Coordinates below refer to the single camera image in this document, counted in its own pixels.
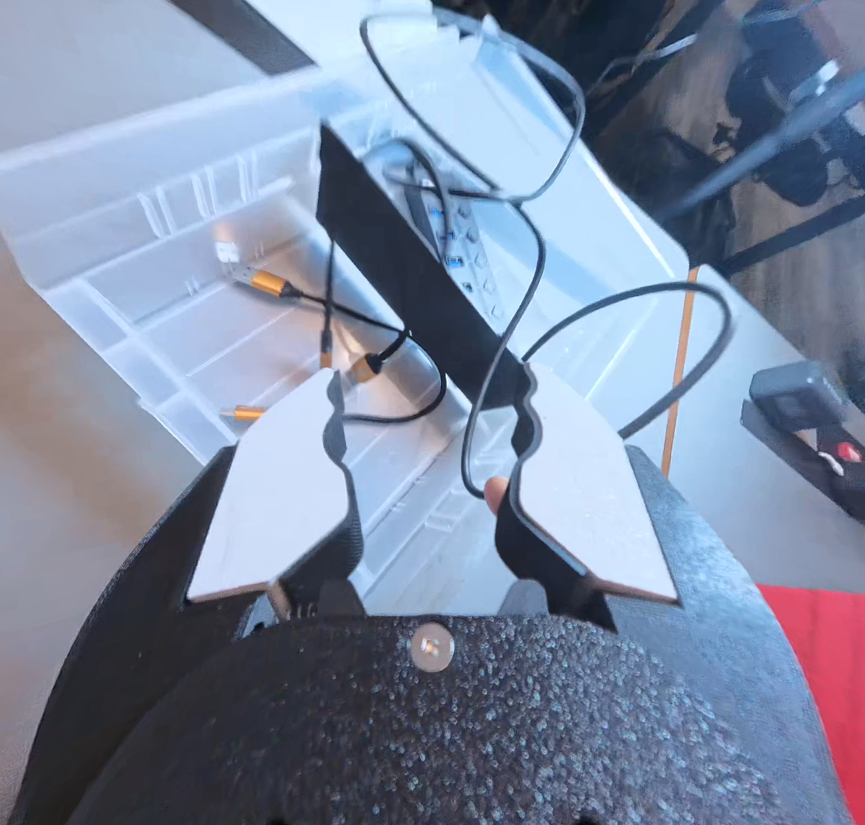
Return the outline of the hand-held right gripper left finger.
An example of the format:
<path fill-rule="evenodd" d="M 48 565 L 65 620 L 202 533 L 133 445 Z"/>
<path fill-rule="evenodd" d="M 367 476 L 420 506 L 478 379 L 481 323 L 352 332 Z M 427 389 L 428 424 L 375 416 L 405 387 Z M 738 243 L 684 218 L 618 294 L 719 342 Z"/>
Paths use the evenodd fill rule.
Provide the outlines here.
<path fill-rule="evenodd" d="M 338 371 L 324 368 L 269 408 L 233 458 L 187 590 L 192 603 L 289 593 L 348 578 L 363 553 Z"/>

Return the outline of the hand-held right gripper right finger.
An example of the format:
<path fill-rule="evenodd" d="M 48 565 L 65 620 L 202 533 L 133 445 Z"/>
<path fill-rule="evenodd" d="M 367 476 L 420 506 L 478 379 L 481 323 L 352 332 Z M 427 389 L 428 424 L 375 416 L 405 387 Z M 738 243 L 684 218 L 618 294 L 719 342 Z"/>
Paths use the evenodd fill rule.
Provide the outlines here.
<path fill-rule="evenodd" d="M 678 605 L 679 594 L 625 444 L 551 369 L 527 362 L 517 387 L 515 463 L 495 545 L 548 605 L 606 596 Z"/>

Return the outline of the grey usb hub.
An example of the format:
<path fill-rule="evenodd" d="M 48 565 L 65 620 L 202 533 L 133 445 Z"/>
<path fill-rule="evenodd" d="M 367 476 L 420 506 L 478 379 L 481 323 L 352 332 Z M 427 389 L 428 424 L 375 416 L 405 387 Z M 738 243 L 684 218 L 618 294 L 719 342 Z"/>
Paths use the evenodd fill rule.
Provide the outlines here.
<path fill-rule="evenodd" d="M 449 278 L 492 329 L 503 332 L 503 298 L 470 200 L 454 193 L 456 175 L 408 137 L 384 140 L 366 161 Z"/>

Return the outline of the red plastic bin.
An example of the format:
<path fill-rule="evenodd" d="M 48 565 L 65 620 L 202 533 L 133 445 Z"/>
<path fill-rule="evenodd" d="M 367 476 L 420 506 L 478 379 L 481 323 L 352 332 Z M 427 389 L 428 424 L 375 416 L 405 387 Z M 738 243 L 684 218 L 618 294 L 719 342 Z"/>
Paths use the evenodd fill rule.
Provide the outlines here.
<path fill-rule="evenodd" d="M 864 822 L 864 596 L 759 585 L 790 642 L 824 723 L 840 783 Z"/>

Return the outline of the clear plastic bin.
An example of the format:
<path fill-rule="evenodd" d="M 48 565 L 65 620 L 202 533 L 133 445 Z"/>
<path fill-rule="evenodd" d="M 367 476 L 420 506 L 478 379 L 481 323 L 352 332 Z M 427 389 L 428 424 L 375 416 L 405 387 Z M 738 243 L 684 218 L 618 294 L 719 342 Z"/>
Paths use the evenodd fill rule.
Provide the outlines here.
<path fill-rule="evenodd" d="M 369 38 L 410 107 L 504 196 L 536 188 L 572 131 L 542 85 L 568 102 L 558 78 L 538 76 L 503 34 L 398 22 L 371 22 Z M 255 295 L 232 273 L 258 266 L 323 295 L 323 123 L 381 185 L 367 153 L 408 137 L 484 192 L 364 53 L 2 155 L 2 237 L 27 284 L 201 464 L 250 428 L 221 410 L 275 405 L 318 370 L 320 311 Z M 471 206 L 515 312 L 535 269 L 534 234 L 501 202 Z M 684 277 L 682 250 L 582 144 L 524 211 L 547 255 L 510 341 L 516 360 L 584 305 Z M 340 301 L 402 325 L 340 246 L 335 284 Z M 530 359 L 620 430 L 676 382 L 682 300 L 663 293 L 600 310 Z M 369 611 L 485 614 L 514 578 L 495 557 L 490 515 L 462 485 L 470 406 L 448 381 L 424 419 L 347 427 L 366 540 L 353 580 Z"/>

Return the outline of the black device with red button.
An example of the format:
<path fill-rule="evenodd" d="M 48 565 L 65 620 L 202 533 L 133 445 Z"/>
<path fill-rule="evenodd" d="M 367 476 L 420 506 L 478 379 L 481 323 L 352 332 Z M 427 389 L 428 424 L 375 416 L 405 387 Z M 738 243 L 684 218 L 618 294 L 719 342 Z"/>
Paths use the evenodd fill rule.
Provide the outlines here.
<path fill-rule="evenodd" d="M 863 458 L 856 442 L 830 444 L 827 451 L 814 450 L 800 436 L 772 425 L 752 401 L 741 406 L 741 425 L 806 482 L 832 500 L 849 517 L 864 522 L 864 465 L 850 457 L 838 457 L 840 448 Z"/>

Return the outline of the black bin divider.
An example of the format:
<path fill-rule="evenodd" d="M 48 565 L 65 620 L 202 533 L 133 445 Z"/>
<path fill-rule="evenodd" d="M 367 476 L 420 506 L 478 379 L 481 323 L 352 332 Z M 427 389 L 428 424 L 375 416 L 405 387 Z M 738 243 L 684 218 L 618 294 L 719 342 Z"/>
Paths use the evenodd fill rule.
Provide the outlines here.
<path fill-rule="evenodd" d="M 495 332 L 471 305 L 386 189 L 327 123 L 320 129 L 319 157 L 319 224 L 417 344 L 475 403 L 503 332 Z M 492 270 L 506 326 L 514 309 L 506 307 L 501 279 L 493 265 Z"/>

